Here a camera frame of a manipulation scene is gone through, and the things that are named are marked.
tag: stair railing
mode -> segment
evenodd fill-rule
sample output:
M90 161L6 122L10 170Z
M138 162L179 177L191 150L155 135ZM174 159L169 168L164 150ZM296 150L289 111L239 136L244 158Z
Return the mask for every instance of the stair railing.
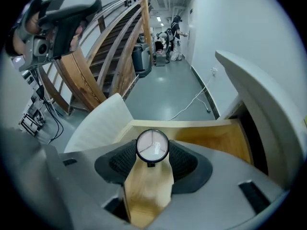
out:
M134 4L128 6L124 11L122 11L109 25L107 25L107 27L104 25L104 19L111 15L114 11L118 10L118 8L124 6L124 4L129 4L127 1L129 0L118 0L112 2L109 6L104 7L104 9L94 17L88 27L90 31L87 31L87 36L82 39L81 45L97 26L99 26L101 34L96 39L86 57L84 57L81 48L79 47L72 54L63 56L54 63L58 74L68 86L69 90L72 92L72 95L80 103L82 103L88 111L92 111L106 99L106 96L103 93L104 82L110 67L110 63L114 58L115 52L119 49L118 46L124 35L127 35L127 33L130 33L131 31L118 59L109 96L116 92L123 95L132 81L135 79L131 54L141 29L143 29L145 42L149 44L150 52L152 53L148 0L137 0ZM131 15L131 17L127 21L119 24L119 22L127 15ZM114 33L118 33L118 35L112 42L107 56L102 63L102 67L96 81L91 72L90 65L92 64L95 56L99 54L98 50L100 46L105 42L108 35L113 33L112 30L116 31Z

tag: gray surface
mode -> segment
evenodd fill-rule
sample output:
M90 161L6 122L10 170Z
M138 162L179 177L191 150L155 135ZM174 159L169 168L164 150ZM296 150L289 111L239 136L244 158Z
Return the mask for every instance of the gray surface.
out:
M95 201L100 207L104 207L113 197L116 197L121 186L107 183L95 170L94 164L100 156L118 148L125 143L116 143L103 148L85 150L82 152L69 152L60 154L62 160L74 158L77 163L66 168L76 183Z
M63 114L63 117L59 115L59 121L62 123L64 127L64 131L63 131L63 134L59 138L52 141L50 145L54 146L57 149L58 153L63 153L72 134L74 133L76 128L79 126L79 124L88 115L88 112L74 110L72 114L68 116L57 105L55 105L55 108L60 113ZM44 112L44 115L45 115L46 122L43 128L36 135L36 138L38 138L38 140L42 144L48 143L49 140L54 137L58 129L56 122L54 121L54 119L51 117L51 115L48 113L47 110Z
M33 215L39 216L52 228L72 229L70 215L47 167L44 147L33 136L20 130L1 129L0 132L1 158L12 188L33 210Z
M46 146L46 155L49 171L69 212L73 229L135 229L127 222L103 210L98 205L98 202L95 201L93 195L78 185L75 178L71 176L71 173L59 159L59 155L53 147Z
M270 178L290 189L307 155L303 115L284 89L261 68L230 52L217 50L215 56L255 122Z
M274 202L279 196L284 194L284 191L265 174L243 160L228 153L202 146L184 142L179 142L179 144L206 156L213 165L213 173L208 182L197 192L172 195L170 204L148 229L178 230L189 229L193 226L193 229L224 230L243 223L246 224L251 219L253 225L256 226L257 221L253 220L256 214L238 187L238 184L243 181L252 180L270 202ZM91 200L94 200L100 207L103 207L111 198L119 193L120 186L106 183L95 172L94 161L99 156L120 145L113 144L82 152L61 154L62 159L72 157L78 161L76 164L66 167L67 170L65 171L71 175L69 178L70 182L67 183L76 183L87 197L90 196ZM65 180L62 183L63 190L66 191ZM71 209L71 203L75 204L72 201L68 203L69 209ZM75 222L74 212L70 211L70 213L73 218L72 222Z
M265 174L230 154L179 142L207 157L213 165L208 182L197 192L172 195L170 204L149 226L177 229L224 230L252 219L255 213L238 187L238 183L252 180L270 202L283 190Z
M129 94L126 105L134 119L169 120L185 109L191 100L201 91L201 86L188 63L171 61L165 67L155 67L145 78L139 79ZM199 99L205 101L204 94ZM202 102L195 99L192 105L175 121L215 120L212 112L207 113Z

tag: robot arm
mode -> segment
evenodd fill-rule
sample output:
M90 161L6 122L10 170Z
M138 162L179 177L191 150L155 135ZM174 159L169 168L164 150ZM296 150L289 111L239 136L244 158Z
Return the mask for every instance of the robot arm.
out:
M76 50L99 9L100 0L34 0L16 28L25 43L25 64L19 71L34 69ZM35 14L38 34L26 29L26 23Z

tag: wooden staircase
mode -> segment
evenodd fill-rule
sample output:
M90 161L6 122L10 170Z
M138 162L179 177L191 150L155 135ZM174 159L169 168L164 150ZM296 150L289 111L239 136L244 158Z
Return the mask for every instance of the wooden staircase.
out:
M119 13L118 9L123 6L125 10ZM99 28L100 35L87 55L79 47L54 63L56 75L72 93L69 108L65 105L67 113L72 108L92 111L111 95L125 94L136 79L131 54L140 33L144 33L152 55L150 7L148 0L117 0L108 4L94 17L82 38L81 45ZM112 13L118 15L105 27L104 18Z
M140 12L141 7L138 4L119 21L100 46L90 65L90 70L106 98L113 88L112 82L118 61L127 40L141 18Z

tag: gray floor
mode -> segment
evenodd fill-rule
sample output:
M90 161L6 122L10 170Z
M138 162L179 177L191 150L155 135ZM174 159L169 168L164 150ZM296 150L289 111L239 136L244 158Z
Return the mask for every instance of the gray floor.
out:
M44 115L46 122L36 137L41 143L48 143L49 140L53 138L56 134L58 126L56 125L56 122L54 121L52 116L47 111L44 112ZM54 146L57 149L58 153L62 153L65 150L65 147L72 134L79 126L79 124L85 119L88 113L84 111L74 110L70 116L64 113L62 113L62 115L63 116L59 115L59 121L62 123L64 131L59 138L55 139L50 143L50 145Z
M171 61L165 67L153 67L146 77L139 79L129 94L126 105L134 119L167 121L185 109L200 91L201 86L186 60ZM198 98L210 109L204 94ZM204 104L195 99L186 111L173 120L215 119L212 112L207 113Z
M186 108L200 91L201 86L185 60L170 62L165 67L153 67L151 73L139 79L128 96L126 105L134 119L166 121ZM199 99L205 101L210 109L204 94L201 94ZM36 137L40 142L48 143L54 137L57 125L47 111L44 114L46 123ZM64 126L64 132L50 143L59 153L64 151L75 129L88 115L87 112L79 110L74 110L70 116L62 114L63 117L59 116L59 120ZM194 100L186 111L173 120L214 120L214 116L212 112L207 113L202 102Z

